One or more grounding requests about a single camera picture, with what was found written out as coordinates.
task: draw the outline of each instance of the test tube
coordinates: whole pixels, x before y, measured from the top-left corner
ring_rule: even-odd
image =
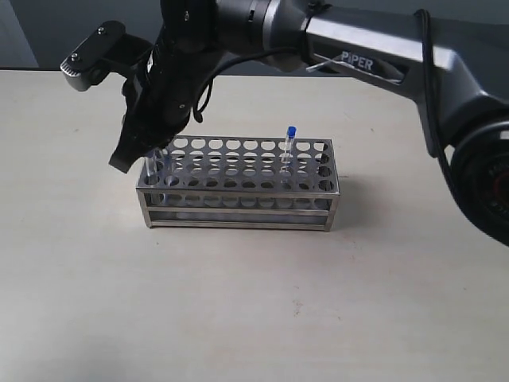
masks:
[[[156,185],[159,181],[157,173],[159,169],[157,168],[157,164],[161,162],[163,158],[162,150],[155,149],[151,151],[145,158],[145,166],[146,166],[146,183],[147,185]],[[165,196],[163,194],[150,194],[150,201],[153,205],[159,205],[164,202]]]
[[[295,141],[295,134],[297,133],[297,128],[290,126],[288,128],[288,132],[286,133],[285,145],[283,147],[283,155],[281,156],[281,163],[283,165],[289,165],[292,159],[292,149],[293,149],[293,141]]]
[[[281,167],[280,174],[283,177],[290,177],[292,174],[289,168],[292,163],[293,142],[295,141],[296,133],[297,128],[293,126],[290,126],[286,133],[285,144],[283,146],[283,154],[281,155],[281,163],[283,164],[283,166]]]
[[[146,180],[148,185],[157,183],[157,155],[156,150],[151,151],[145,157]]]

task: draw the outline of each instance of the silver arm casing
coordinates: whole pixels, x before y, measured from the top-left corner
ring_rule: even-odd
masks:
[[[442,142],[454,145],[481,116],[509,107],[509,25],[433,20],[435,65],[440,80]],[[309,63],[412,99],[418,105],[426,145],[433,146],[425,113],[422,35],[413,15],[332,7],[306,29]]]

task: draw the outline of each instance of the clear plastic tube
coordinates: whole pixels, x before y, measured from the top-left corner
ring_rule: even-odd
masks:
[[[146,167],[146,183],[147,185],[156,185],[159,182],[159,163],[161,165],[163,159],[163,152],[160,149],[153,150],[149,155],[145,158],[145,167]],[[160,205],[164,202],[163,194],[150,194],[150,200],[153,205]]]
[[[286,133],[285,145],[283,146],[283,154],[281,156],[281,163],[288,166],[292,160],[293,142],[295,141],[295,134],[297,129],[293,126],[288,128]]]

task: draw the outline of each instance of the table surface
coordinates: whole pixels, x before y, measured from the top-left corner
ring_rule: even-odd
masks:
[[[509,251],[448,195],[414,105],[222,77],[186,134],[331,138],[332,232],[149,230],[107,165],[122,80],[0,72],[0,380],[502,381]]]

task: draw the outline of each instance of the test tube rack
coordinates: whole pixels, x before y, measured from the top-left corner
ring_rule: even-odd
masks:
[[[329,232],[340,201],[332,141],[178,136],[137,193],[147,227]]]

